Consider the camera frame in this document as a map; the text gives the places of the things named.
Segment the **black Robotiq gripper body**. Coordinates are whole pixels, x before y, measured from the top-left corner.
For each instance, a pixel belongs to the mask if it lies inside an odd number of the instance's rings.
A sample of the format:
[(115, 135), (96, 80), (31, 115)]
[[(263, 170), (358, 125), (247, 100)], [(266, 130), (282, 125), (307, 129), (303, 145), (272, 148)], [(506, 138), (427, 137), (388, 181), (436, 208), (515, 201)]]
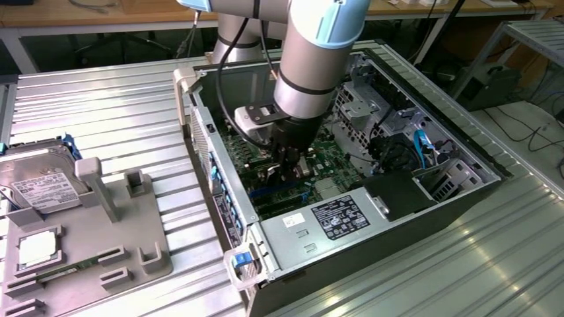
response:
[(323, 117), (299, 119), (288, 117), (275, 122), (272, 130), (272, 154), (280, 156), (286, 152), (304, 153), (316, 138)]

